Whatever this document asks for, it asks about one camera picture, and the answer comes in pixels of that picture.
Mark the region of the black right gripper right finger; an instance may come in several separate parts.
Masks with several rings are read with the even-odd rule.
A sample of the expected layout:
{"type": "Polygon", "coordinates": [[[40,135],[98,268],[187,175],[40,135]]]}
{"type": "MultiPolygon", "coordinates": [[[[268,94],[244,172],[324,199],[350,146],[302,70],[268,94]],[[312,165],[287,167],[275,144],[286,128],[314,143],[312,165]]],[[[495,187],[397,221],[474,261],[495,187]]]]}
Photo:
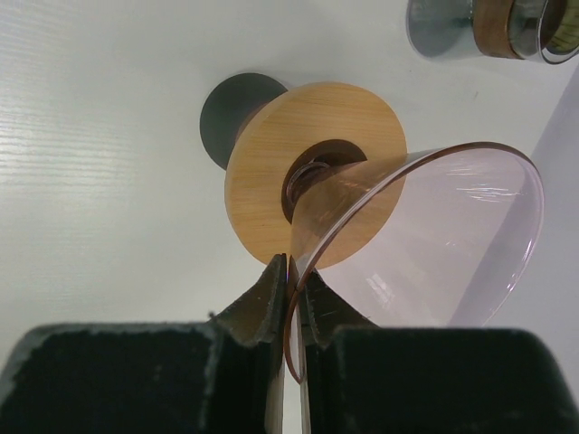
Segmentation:
{"type": "Polygon", "coordinates": [[[299,299],[306,433],[575,433],[547,346],[498,328],[380,328],[318,274],[299,299]]]}

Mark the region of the pink transparent cone dripper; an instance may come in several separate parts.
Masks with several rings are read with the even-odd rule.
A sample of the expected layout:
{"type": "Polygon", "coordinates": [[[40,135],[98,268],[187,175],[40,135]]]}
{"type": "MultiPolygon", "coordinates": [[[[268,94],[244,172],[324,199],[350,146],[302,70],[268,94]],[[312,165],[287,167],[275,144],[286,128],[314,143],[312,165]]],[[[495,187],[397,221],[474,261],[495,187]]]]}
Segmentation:
{"type": "Polygon", "coordinates": [[[284,350],[305,376],[303,301],[320,278],[359,323],[480,327],[519,282],[544,220],[536,165],[474,142],[325,169],[295,205],[284,350]]]}

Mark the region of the wooden ring dripper holder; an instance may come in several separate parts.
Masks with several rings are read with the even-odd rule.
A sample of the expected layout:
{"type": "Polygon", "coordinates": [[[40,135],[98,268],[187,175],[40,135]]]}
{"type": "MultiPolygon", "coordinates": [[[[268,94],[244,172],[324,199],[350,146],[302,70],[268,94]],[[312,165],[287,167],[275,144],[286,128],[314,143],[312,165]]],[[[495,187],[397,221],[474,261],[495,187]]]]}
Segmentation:
{"type": "Polygon", "coordinates": [[[266,264],[290,249],[290,178],[302,166],[364,161],[401,163],[402,124],[373,92],[320,82],[282,93],[265,104],[235,139],[226,168],[225,208],[242,246],[266,264]]]}

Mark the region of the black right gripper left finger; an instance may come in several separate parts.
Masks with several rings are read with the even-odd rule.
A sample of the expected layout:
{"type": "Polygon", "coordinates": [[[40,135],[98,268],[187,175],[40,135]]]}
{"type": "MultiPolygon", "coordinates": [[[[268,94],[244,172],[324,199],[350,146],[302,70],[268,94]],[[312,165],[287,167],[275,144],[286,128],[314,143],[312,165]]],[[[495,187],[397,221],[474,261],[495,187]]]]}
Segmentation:
{"type": "Polygon", "coordinates": [[[4,433],[279,433],[287,259],[203,322],[38,326],[1,373],[4,433]]]}

